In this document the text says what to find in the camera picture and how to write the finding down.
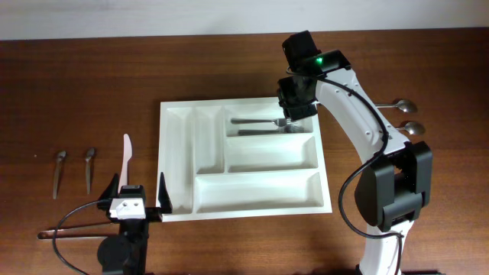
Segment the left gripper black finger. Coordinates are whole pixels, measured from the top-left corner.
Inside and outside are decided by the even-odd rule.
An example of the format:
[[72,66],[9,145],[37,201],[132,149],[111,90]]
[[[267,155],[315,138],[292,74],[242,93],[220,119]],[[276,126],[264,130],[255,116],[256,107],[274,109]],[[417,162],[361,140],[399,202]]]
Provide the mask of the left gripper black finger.
[[112,200],[118,195],[118,184],[119,175],[116,173],[112,177],[110,184],[99,197],[99,202],[97,203],[97,208],[99,210],[109,210]]
[[159,189],[157,194],[157,201],[159,202],[160,214],[172,214],[173,206],[170,200],[169,193],[167,191],[167,184],[163,172],[160,172]]

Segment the steel tablespoon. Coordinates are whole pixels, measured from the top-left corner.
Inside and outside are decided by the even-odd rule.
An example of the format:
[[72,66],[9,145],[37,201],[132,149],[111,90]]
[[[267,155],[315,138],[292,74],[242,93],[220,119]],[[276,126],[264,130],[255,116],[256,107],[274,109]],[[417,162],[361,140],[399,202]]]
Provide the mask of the steel tablespoon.
[[397,108],[402,112],[406,113],[415,113],[418,111],[418,108],[415,103],[411,102],[408,99],[399,99],[394,103],[376,103],[375,106],[377,108]]
[[417,121],[408,121],[397,127],[398,131],[405,131],[409,135],[423,135],[426,133],[425,127]]

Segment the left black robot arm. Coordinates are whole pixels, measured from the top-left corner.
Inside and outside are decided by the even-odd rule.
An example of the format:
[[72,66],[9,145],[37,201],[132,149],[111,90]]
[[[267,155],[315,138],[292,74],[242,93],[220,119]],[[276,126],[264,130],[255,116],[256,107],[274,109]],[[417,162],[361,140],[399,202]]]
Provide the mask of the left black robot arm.
[[144,205],[143,186],[120,187],[118,184],[119,176],[115,174],[97,203],[97,208],[119,225],[118,233],[108,236],[99,245],[97,258],[104,274],[144,274],[149,224],[161,222],[164,215],[173,212],[165,178],[160,175],[158,207]]

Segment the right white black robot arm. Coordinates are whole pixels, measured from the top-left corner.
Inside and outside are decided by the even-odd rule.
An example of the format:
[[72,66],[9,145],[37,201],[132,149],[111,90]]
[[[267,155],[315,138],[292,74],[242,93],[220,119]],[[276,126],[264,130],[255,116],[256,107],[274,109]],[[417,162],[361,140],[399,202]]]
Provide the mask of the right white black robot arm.
[[340,50],[322,52],[308,31],[289,36],[282,50],[288,62],[288,76],[278,82],[284,116],[299,121],[324,106],[361,159],[338,193],[345,224],[366,239],[355,273],[399,274],[405,239],[430,201],[431,149],[388,122]]

